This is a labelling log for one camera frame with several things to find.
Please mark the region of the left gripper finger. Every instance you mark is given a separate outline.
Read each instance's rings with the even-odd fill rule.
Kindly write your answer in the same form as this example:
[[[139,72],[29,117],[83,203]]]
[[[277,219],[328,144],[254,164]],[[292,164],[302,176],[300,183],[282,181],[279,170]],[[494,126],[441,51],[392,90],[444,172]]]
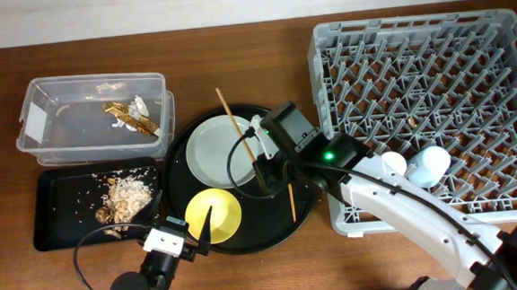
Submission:
[[[197,253],[207,256],[210,247],[212,245],[211,242],[211,227],[210,227],[210,221],[212,216],[212,208],[209,207],[206,211],[206,217],[204,220],[204,223],[202,225],[201,233],[197,239],[198,246],[197,246]]]
[[[132,219],[133,224],[145,225],[144,229],[136,228],[133,230],[134,238],[144,238],[150,231],[150,227],[154,228],[159,224],[161,216],[162,190],[157,192],[157,195],[152,201],[143,207],[136,216]]]

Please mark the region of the yellow bowl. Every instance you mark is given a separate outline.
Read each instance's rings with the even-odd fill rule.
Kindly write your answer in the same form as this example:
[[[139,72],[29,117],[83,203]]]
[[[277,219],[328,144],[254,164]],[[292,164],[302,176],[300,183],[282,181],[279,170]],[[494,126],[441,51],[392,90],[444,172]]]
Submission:
[[[217,244],[232,238],[241,223],[241,205],[232,193],[219,188],[201,190],[187,204],[185,221],[191,236],[200,238],[209,208],[212,208],[210,242]]]

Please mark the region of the food scraps pile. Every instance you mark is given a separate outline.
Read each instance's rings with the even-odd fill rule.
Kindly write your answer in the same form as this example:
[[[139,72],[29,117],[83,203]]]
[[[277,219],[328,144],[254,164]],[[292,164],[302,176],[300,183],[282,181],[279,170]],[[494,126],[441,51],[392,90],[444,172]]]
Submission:
[[[127,226],[153,200],[156,169],[143,166],[126,170],[98,172],[85,175],[85,182],[75,197],[75,221],[85,226],[112,225],[104,231],[108,236],[122,238]]]

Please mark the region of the wooden chopstick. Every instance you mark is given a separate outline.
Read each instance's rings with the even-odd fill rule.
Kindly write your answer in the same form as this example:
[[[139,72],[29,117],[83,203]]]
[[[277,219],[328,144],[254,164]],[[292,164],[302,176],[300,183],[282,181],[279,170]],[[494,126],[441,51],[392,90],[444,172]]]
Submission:
[[[292,210],[293,222],[296,223],[297,213],[295,210],[294,190],[293,190],[293,184],[291,184],[290,182],[287,185],[287,190],[288,190],[288,196],[289,196],[289,200],[290,200],[290,208]]]
[[[229,108],[228,104],[226,103],[224,96],[221,94],[220,89],[219,89],[218,87],[215,87],[215,92],[216,92],[216,94],[218,95],[218,97],[219,97],[219,99],[220,99],[220,102],[221,102],[221,104],[222,104],[223,108],[224,108],[224,109],[225,109],[225,111],[226,111],[226,114],[228,115],[228,117],[229,117],[230,121],[232,122],[232,125],[234,126],[234,129],[235,129],[235,131],[236,131],[236,133],[237,133],[237,135],[238,135],[238,138],[240,139],[240,142],[242,142],[242,143],[243,143],[243,145],[244,145],[244,149],[245,149],[246,153],[249,155],[249,158],[250,158],[251,163],[254,163],[254,162],[255,162],[255,156],[254,156],[254,153],[250,150],[250,148],[249,148],[249,146],[248,146],[248,143],[244,140],[243,135],[242,135],[242,133],[241,133],[241,131],[240,131],[240,129],[239,129],[238,123],[236,123],[236,120],[235,120],[235,118],[234,118],[234,116],[233,116],[233,114],[232,114],[231,109]],[[231,169],[231,168],[230,168],[230,165],[231,165],[230,160],[231,160],[231,159],[232,159],[232,154],[230,154],[230,155],[228,156],[228,161],[229,161],[229,162],[228,162],[229,164],[227,165],[227,168],[228,168],[228,169],[227,169],[227,171],[228,171],[228,172],[229,172],[229,170]],[[246,193],[246,192],[241,191],[241,190],[240,190],[240,188],[239,188],[239,186],[238,186],[238,185],[234,182],[234,180],[232,179],[232,174],[231,174],[231,173],[228,173],[228,174],[229,174],[229,175],[228,175],[228,176],[229,176],[229,181],[231,182],[231,184],[233,185],[233,187],[236,189],[236,191],[237,191],[240,195],[243,195],[244,197],[247,197],[247,198],[256,199],[256,200],[261,200],[261,199],[268,199],[268,198],[271,198],[271,197],[269,197],[269,196],[267,196],[267,195],[265,195],[265,196],[264,196],[264,195],[262,195],[262,196],[253,196],[253,195],[251,195],[251,194],[248,194],[248,193]]]

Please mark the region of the grey plate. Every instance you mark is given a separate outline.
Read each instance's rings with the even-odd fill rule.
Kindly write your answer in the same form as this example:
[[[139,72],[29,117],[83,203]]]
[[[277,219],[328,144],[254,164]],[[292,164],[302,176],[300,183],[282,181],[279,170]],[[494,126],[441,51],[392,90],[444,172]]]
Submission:
[[[250,127],[245,118],[234,118],[242,133]],[[231,147],[237,140],[238,135],[228,116],[219,115],[203,121],[190,135],[186,146],[188,168],[197,180],[211,188],[230,189],[232,184],[225,167]],[[264,153],[256,137],[246,139],[246,142],[256,158]],[[252,163],[242,143],[233,153],[231,168],[238,186],[254,178]]]

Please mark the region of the brown snack wrapper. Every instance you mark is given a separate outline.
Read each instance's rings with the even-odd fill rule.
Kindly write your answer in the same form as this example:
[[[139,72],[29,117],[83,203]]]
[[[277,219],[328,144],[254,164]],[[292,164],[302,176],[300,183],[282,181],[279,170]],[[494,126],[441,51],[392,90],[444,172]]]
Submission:
[[[142,132],[148,136],[160,135],[160,129],[154,122],[126,104],[115,101],[105,102],[102,110],[125,122],[126,125],[135,128],[140,133]]]

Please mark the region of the pink plastic cup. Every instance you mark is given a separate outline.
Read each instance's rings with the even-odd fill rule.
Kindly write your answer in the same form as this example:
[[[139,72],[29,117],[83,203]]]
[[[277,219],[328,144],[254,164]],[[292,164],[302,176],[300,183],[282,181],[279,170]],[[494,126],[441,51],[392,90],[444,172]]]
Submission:
[[[381,159],[398,175],[405,175],[407,171],[407,161],[401,154],[393,151],[385,152],[381,154]]]

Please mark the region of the white napkin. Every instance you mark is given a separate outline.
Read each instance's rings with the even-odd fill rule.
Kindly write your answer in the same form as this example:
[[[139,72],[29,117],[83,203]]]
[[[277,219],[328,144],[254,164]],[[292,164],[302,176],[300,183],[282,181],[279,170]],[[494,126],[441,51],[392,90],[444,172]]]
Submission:
[[[127,107],[128,107],[128,112],[131,114],[131,116],[134,119],[137,119],[140,116],[144,116],[144,117],[147,117],[147,118],[150,116],[150,112],[148,111],[148,109],[147,109],[147,107],[145,105],[145,101],[140,96],[135,96],[134,100],[131,101],[127,105]],[[130,130],[130,131],[133,131],[133,132],[137,131],[136,128],[131,127],[126,122],[123,122],[120,119],[117,119],[117,122],[113,123],[112,126],[113,127],[125,127],[127,130]]]

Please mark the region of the blue plastic cup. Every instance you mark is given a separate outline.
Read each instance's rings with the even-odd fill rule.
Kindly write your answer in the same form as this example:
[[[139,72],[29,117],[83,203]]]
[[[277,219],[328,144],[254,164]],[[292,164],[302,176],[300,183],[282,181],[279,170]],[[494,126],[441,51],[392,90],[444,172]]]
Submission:
[[[432,188],[448,171],[451,165],[451,156],[440,146],[428,146],[413,156],[409,164],[415,169],[409,173],[408,179],[420,188]]]

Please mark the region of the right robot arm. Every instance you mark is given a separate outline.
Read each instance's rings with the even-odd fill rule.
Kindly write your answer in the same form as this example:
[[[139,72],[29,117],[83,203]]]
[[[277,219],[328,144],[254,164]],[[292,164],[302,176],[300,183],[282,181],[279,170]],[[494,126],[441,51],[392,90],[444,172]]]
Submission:
[[[356,138],[324,136],[292,102],[254,117],[250,134],[286,175],[387,222],[452,275],[417,290],[517,290],[517,225],[510,233],[443,203]]]

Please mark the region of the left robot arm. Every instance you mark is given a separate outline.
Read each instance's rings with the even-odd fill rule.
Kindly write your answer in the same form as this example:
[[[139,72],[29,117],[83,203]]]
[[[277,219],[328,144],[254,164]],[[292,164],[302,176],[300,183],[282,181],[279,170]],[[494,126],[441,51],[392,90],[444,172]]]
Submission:
[[[143,249],[145,260],[140,269],[123,273],[115,279],[110,290],[170,290],[179,263],[194,261],[197,255],[207,255],[211,245],[208,208],[197,245],[186,242],[188,223],[176,217],[167,217],[156,227],[149,227]]]

